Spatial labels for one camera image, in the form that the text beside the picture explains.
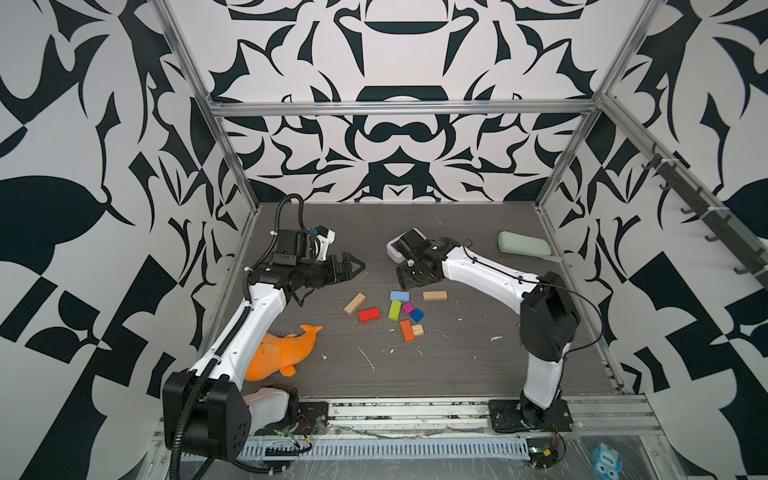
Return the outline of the light blue block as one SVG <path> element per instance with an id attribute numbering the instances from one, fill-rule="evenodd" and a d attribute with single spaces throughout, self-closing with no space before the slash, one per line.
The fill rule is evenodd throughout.
<path id="1" fill-rule="evenodd" d="M 391 301 L 399 301 L 402 303 L 407 303 L 410 301 L 410 293 L 404 292 L 404 291 L 391 291 L 390 292 L 390 300 Z"/>

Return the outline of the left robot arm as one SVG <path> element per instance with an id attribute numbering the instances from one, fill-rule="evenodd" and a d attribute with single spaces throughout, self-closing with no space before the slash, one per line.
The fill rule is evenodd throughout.
<path id="1" fill-rule="evenodd" d="M 162 387 L 165 445 L 173 473 L 179 472 L 183 454 L 231 462 L 250 434 L 295 424 L 295 388 L 263 387 L 242 395 L 248 366 L 297 290 L 349 281 L 364 268 L 363 261 L 344 252 L 294 265 L 270 261 L 246 274 L 244 299 L 220 336 L 192 367 L 172 373 Z"/>

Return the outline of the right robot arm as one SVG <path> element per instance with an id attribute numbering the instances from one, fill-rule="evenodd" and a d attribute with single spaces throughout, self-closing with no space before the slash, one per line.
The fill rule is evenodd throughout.
<path id="1" fill-rule="evenodd" d="M 516 313 L 520 341 L 528 352 L 521 403 L 536 413 L 551 409 L 561 394 L 565 358 L 580 325 L 570 290 L 558 274 L 538 276 L 515 270 L 453 239 L 429 239 L 415 228 L 389 241 L 386 250 L 397 264 L 398 282 L 405 290 L 451 280 Z"/>

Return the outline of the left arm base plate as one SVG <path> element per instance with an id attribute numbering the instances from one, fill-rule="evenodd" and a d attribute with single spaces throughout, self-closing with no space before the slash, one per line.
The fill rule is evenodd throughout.
<path id="1" fill-rule="evenodd" d="M 300 401 L 294 422 L 287 431 L 294 435 L 312 435 L 328 426 L 329 404 L 324 401 Z"/>

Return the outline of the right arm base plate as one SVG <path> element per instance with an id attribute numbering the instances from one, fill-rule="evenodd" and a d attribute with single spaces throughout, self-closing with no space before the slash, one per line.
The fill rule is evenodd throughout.
<path id="1" fill-rule="evenodd" d="M 488 411 L 491 428 L 497 433 L 572 431 L 572 415 L 562 398 L 556 398 L 546 409 L 526 397 L 518 400 L 494 399 L 488 402 Z"/>

